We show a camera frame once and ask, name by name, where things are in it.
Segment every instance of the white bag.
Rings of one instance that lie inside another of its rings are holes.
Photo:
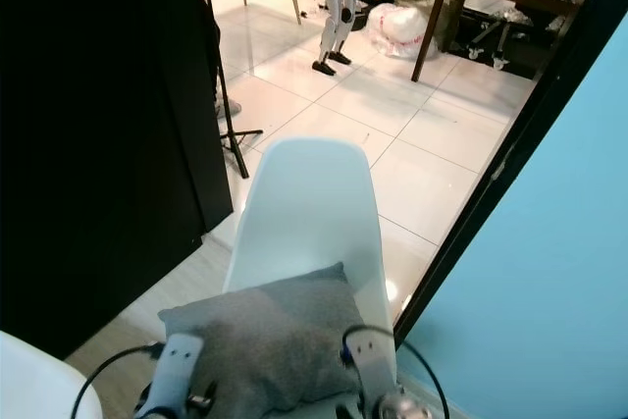
[[[380,53],[399,58],[415,58],[428,27],[428,19],[414,7],[382,4],[369,14],[366,33]],[[434,39],[430,42],[428,58],[436,53]]]

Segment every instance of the plastic bag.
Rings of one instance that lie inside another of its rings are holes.
[[[380,53],[399,58],[415,58],[419,54],[427,27],[428,19],[418,9],[382,4],[369,14],[366,33]],[[428,58],[435,53],[436,43],[432,40]]]
[[[512,24],[534,26],[530,17],[526,16],[523,12],[515,9],[514,7],[498,10],[497,12],[491,14],[491,17],[497,20],[506,20]]]

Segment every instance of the floor tile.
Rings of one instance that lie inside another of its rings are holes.
[[[318,56],[321,52],[321,35],[318,34],[307,41],[304,41],[298,45],[301,49],[306,49],[311,53]],[[353,31],[349,37],[346,39],[346,42],[342,46],[342,54],[344,54],[347,58],[351,60],[351,67],[356,68],[362,66],[369,59],[373,58],[378,54],[376,49],[371,45],[371,41],[366,36],[364,31]]]
[[[217,19],[222,15],[238,11],[241,7],[244,7],[242,0],[212,0],[214,16]]]
[[[423,65],[418,82],[410,80],[414,70],[414,59],[389,58],[379,54],[368,61],[363,70],[375,78],[393,81],[396,85],[430,95],[451,72],[459,58],[450,54],[437,53]]]
[[[371,169],[378,211],[440,244],[477,175],[396,139]]]
[[[498,71],[486,64],[477,63],[464,58],[461,58],[458,61],[455,67],[451,70],[451,74],[453,76],[463,77],[476,83],[484,83],[486,80],[496,80],[524,89],[532,86],[532,81],[529,79],[504,71]]]
[[[259,142],[276,131],[310,102],[298,95],[254,76],[242,75],[230,81],[229,96],[240,103],[242,111],[234,119],[235,131],[263,130],[258,137],[247,137],[245,144]],[[226,124],[220,122],[224,131]]]
[[[364,125],[397,136],[428,96],[356,71],[316,103]]]
[[[250,146],[247,146],[246,144],[244,144],[243,142],[240,143],[239,145],[239,152],[242,153],[242,155],[249,149]],[[225,149],[225,147],[223,147],[223,157],[225,158],[225,165],[227,167],[229,166],[234,166],[237,167],[237,160],[236,160],[236,156],[233,154],[233,152]]]
[[[220,52],[223,63],[248,71],[289,48],[289,44],[270,38],[247,25],[223,24]]]
[[[278,41],[296,44],[311,38],[320,37],[323,28],[302,20],[299,25],[294,17],[259,15],[248,21],[248,25]]]
[[[500,122],[430,98],[399,139],[480,172],[504,128]]]
[[[246,148],[243,151],[244,163],[250,177],[243,179],[239,173],[237,165],[231,165],[227,168],[227,177],[229,179],[229,190],[232,194],[232,204],[234,213],[229,215],[214,231],[211,236],[226,247],[233,248],[236,240],[237,225],[246,206],[246,198],[251,189],[253,178],[262,160],[262,153],[255,149]]]
[[[508,124],[519,114],[531,86],[527,79],[461,60],[432,96]]]
[[[223,72],[225,73],[226,82],[229,82],[231,79],[235,79],[236,77],[241,76],[242,74],[246,74],[244,71],[234,68],[230,66],[229,64],[223,64]]]
[[[386,288],[395,319],[405,298],[412,294],[427,270],[437,247],[399,225],[380,217]]]
[[[292,48],[286,53],[257,66],[251,73],[285,90],[314,101],[353,72],[349,66],[330,63],[330,66],[337,73],[333,77],[326,76],[312,70],[312,63],[316,60],[316,54],[304,49]]]
[[[255,148],[264,152],[272,142],[290,136],[323,136],[351,141],[364,150],[369,165],[377,161],[393,140],[380,131],[314,103]]]
[[[222,27],[223,22],[238,25],[246,24],[253,18],[262,15],[265,10],[257,5],[244,5],[242,4],[242,0],[239,0],[238,4],[237,0],[235,0],[229,8],[221,9],[220,14],[216,12],[215,8],[214,11],[216,15],[216,23],[218,26]]]

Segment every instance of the gray fabric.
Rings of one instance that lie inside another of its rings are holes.
[[[338,263],[292,279],[225,293],[159,313],[166,334],[205,339],[192,390],[218,382],[208,417],[257,419],[357,391],[339,361],[341,336],[362,324]]]

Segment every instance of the white chair backrest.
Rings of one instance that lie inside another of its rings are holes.
[[[251,186],[223,291],[339,261],[364,322],[391,330],[380,225],[364,152],[325,138],[276,142]],[[393,342],[385,349],[395,370]]]
[[[0,418],[67,419],[85,377],[29,343],[0,331]],[[98,395],[90,386],[78,419],[102,419]]]

